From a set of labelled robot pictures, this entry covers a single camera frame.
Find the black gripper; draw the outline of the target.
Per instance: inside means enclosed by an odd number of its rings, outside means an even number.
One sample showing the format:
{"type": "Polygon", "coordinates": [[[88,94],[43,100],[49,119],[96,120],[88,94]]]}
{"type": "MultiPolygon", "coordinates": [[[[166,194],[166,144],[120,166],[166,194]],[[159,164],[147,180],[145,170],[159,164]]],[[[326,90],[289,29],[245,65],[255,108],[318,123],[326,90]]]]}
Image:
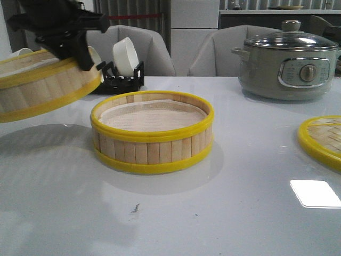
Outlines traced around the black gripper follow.
{"type": "MultiPolygon", "coordinates": [[[[109,28],[107,15],[87,11],[77,1],[20,1],[20,5],[24,12],[11,16],[7,21],[14,31],[33,32],[40,43],[49,39],[69,42],[72,56],[81,70],[90,71],[94,62],[88,50],[86,32],[106,32],[109,28]]],[[[60,60],[69,58],[69,52],[63,45],[40,44],[40,47],[60,60]]]]}

